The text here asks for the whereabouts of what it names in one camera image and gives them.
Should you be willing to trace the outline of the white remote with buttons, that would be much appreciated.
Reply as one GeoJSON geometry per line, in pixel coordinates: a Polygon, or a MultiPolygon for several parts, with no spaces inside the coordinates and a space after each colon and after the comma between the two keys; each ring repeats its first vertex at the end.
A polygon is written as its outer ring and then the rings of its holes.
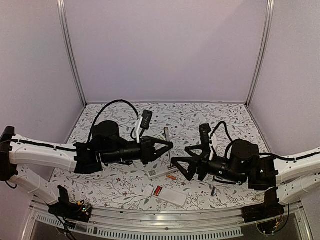
{"type": "Polygon", "coordinates": [[[164,132],[159,132],[159,133],[155,134],[153,137],[155,137],[156,139],[163,140],[163,141],[166,140],[166,135],[164,132]]]}

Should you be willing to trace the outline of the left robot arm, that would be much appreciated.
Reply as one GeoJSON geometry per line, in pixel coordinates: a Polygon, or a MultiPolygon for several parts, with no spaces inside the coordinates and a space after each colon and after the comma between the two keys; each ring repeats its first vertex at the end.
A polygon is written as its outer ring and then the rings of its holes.
{"type": "Polygon", "coordinates": [[[7,126],[0,137],[0,180],[11,182],[44,200],[63,216],[74,213],[74,205],[62,198],[63,191],[52,187],[24,165],[39,165],[71,173],[90,175],[101,172],[103,165],[124,164],[140,160],[154,162],[171,150],[174,144],[151,136],[127,141],[120,136],[119,125],[106,120],[92,128],[89,143],[57,144],[28,139],[7,126]]]}

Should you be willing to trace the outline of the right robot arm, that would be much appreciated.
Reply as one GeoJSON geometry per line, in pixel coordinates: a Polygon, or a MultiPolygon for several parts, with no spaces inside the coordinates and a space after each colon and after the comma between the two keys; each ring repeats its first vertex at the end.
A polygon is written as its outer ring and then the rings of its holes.
{"type": "Polygon", "coordinates": [[[171,163],[191,181],[194,175],[203,181],[211,175],[226,185],[248,183],[248,188],[266,191],[278,184],[311,174],[320,168],[320,151],[313,149],[290,156],[260,152],[258,145],[236,139],[218,156],[210,145],[186,147],[188,157],[173,157],[171,163]]]}

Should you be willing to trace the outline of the long white remote control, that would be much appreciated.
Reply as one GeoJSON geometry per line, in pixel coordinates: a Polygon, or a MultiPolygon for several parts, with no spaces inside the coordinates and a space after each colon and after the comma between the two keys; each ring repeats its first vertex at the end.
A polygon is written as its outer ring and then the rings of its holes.
{"type": "Polygon", "coordinates": [[[149,170],[147,172],[147,177],[149,180],[153,180],[174,173],[177,170],[178,169],[175,166],[162,166],[160,168],[149,170]]]}

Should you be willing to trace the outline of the white battery cover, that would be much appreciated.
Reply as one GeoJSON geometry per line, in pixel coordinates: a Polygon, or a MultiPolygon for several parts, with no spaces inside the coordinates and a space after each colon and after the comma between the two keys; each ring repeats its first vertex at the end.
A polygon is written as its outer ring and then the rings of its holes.
{"type": "Polygon", "coordinates": [[[143,190],[143,195],[146,197],[150,197],[153,195],[153,192],[154,192],[154,188],[150,185],[147,185],[143,190]]]}

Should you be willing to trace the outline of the orange AA battery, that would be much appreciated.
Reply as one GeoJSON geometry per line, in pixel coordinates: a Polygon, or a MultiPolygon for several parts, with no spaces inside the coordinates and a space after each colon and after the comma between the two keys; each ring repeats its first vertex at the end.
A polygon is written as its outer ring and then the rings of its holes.
{"type": "Polygon", "coordinates": [[[177,180],[177,178],[176,178],[176,177],[171,176],[171,175],[167,175],[167,176],[166,176],[166,178],[171,179],[171,180],[177,180]]]}

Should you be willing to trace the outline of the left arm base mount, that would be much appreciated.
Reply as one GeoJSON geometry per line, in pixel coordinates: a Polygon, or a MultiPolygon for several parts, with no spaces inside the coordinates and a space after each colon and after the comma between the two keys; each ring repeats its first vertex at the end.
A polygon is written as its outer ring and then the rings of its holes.
{"type": "Polygon", "coordinates": [[[58,185],[57,188],[59,190],[58,202],[48,204],[48,212],[64,219],[88,223],[92,214],[92,205],[84,200],[78,203],[70,202],[67,189],[61,185],[58,185]]]}

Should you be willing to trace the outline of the purple AA battery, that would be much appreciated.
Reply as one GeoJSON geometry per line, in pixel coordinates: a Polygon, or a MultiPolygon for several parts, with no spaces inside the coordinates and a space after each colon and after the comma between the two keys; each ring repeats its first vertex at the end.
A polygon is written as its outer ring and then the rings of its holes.
{"type": "Polygon", "coordinates": [[[214,197],[215,196],[215,192],[216,192],[216,188],[215,187],[212,187],[212,190],[211,190],[211,197],[214,197]]]}

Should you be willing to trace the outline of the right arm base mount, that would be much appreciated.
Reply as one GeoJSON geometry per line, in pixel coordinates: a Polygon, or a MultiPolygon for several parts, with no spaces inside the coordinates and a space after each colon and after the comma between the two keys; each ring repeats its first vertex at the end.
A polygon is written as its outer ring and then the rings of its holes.
{"type": "Polygon", "coordinates": [[[241,208],[241,216],[245,223],[273,218],[270,222],[258,223],[256,225],[260,233],[273,235],[280,230],[281,220],[285,213],[285,206],[280,204],[277,195],[278,187],[273,187],[264,193],[264,202],[245,206],[241,208]]]}

